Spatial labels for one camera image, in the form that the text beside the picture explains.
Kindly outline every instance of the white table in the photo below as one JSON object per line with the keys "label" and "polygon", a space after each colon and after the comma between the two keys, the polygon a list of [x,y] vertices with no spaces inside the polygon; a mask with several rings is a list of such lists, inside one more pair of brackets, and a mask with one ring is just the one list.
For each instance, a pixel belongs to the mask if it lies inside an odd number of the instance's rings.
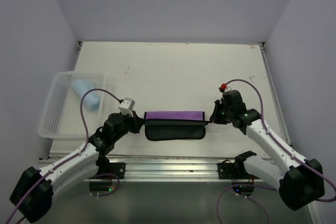
{"label": "white table", "polygon": [[[142,42],[84,42],[76,71],[101,72],[106,88],[118,96],[133,98],[139,116],[145,111],[201,110],[206,119],[214,101],[221,98],[218,87],[231,79],[253,82],[265,105],[265,118],[280,136],[278,116],[260,47],[258,45],[174,44]],[[260,111],[254,90],[244,83],[232,83],[241,92],[248,108]],[[101,124],[117,112],[117,102],[104,98]],[[80,140],[54,140],[50,156],[70,153]],[[232,158],[245,151],[260,157],[267,154],[232,125],[206,127],[202,140],[151,142],[140,134],[127,134],[116,143],[112,155]]]}

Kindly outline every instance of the white plastic basket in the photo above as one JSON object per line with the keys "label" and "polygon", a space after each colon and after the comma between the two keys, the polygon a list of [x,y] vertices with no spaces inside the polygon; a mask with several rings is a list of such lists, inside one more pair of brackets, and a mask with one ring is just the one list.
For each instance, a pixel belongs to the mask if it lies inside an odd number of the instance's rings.
{"label": "white plastic basket", "polygon": [[[68,71],[58,73],[53,80],[49,95],[42,113],[38,134],[46,138],[83,138],[85,130],[80,117],[80,98],[71,89],[73,81],[84,79],[95,88],[105,88],[105,76],[100,73]],[[85,121],[89,134],[97,129],[103,104],[103,92],[97,91],[100,97],[98,111],[89,111],[83,106]]]}

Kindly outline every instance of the blue cloth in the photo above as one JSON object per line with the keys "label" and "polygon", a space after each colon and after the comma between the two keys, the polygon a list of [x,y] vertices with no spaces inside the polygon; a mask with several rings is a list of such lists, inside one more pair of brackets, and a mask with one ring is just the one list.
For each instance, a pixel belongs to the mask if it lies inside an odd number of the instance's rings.
{"label": "blue cloth", "polygon": [[[88,92],[90,89],[94,89],[95,87],[87,80],[79,79],[71,84],[71,88],[79,96],[79,98],[82,99],[86,92]],[[100,98],[97,96],[95,91],[92,91],[86,95],[84,98],[84,105],[90,111],[96,111],[99,109]]]}

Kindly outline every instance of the folded cloth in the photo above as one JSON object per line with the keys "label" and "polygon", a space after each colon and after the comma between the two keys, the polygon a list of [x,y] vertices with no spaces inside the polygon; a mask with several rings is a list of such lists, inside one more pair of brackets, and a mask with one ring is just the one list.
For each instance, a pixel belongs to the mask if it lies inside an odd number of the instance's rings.
{"label": "folded cloth", "polygon": [[[78,95],[79,99],[82,99],[86,92],[88,92],[90,89],[94,89],[95,87],[87,80],[79,79],[71,84],[71,88]],[[95,91],[92,91],[86,95],[84,98],[84,105],[90,111],[96,111],[99,109],[100,98],[97,96]]]}
{"label": "folded cloth", "polygon": [[148,140],[202,139],[205,136],[203,111],[146,112],[145,135]]}

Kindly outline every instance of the purple fabric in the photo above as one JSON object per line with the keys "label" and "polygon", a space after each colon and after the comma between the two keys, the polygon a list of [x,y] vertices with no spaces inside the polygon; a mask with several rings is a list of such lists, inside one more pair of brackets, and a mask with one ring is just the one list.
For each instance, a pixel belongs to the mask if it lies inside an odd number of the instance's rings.
{"label": "purple fabric", "polygon": [[146,119],[203,120],[203,111],[151,111],[146,112]]}

